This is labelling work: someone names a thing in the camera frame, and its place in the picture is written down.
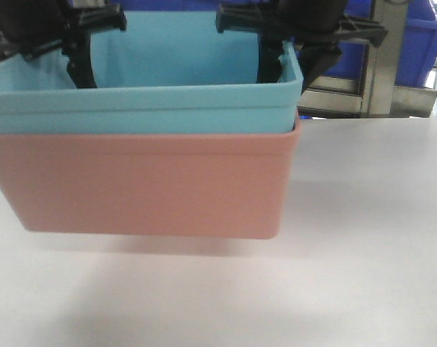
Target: light blue plastic bin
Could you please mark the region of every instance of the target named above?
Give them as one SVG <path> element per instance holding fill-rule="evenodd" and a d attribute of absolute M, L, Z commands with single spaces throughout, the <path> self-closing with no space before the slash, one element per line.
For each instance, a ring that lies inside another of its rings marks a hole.
<path fill-rule="evenodd" d="M 76 90 L 66 58 L 0 64 L 0 134 L 283 133 L 302 75 L 290 43 L 279 83 L 256 84 L 257 37 L 218 34 L 213 12 L 128 12 L 92 37 L 100 88 Z"/>

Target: stacked bins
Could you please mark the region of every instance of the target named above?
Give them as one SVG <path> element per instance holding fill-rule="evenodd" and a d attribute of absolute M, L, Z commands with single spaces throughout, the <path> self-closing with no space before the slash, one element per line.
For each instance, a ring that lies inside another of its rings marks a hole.
<path fill-rule="evenodd" d="M 92 37 L 98 89 L 59 52 L 0 64 L 0 188 L 34 231 L 269 238 L 300 128 L 292 45 L 258 85 L 256 36 L 209 12 L 129 12 Z"/>

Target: white table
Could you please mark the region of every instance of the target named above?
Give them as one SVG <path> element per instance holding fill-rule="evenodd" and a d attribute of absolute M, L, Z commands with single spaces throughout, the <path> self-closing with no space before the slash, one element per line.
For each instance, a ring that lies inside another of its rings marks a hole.
<path fill-rule="evenodd" d="M 0 346 L 437 346 L 437 119 L 303 128 L 269 241 L 30 233 L 0 192 Z"/>

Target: pink plastic bin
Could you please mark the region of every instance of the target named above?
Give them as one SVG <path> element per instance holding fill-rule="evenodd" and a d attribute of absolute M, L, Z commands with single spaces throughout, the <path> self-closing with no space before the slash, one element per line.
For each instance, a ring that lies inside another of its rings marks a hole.
<path fill-rule="evenodd" d="M 267 239 L 299 135 L 0 135 L 0 188 L 31 231 Z"/>

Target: blue plastic crate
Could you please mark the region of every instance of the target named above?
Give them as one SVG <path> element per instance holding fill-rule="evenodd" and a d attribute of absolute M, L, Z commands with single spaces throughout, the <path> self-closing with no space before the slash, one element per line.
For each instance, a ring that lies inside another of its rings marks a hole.
<path fill-rule="evenodd" d="M 424 87 L 436 57 L 437 12 L 433 13 L 433 20 L 408 19 L 396 84 Z"/>
<path fill-rule="evenodd" d="M 92 37 L 100 88 L 76 90 L 53 52 L 0 64 L 0 133 L 283 133 L 302 75 L 285 44 L 279 83 L 256 84 L 255 34 L 218 34 L 213 12 L 127 12 Z"/>

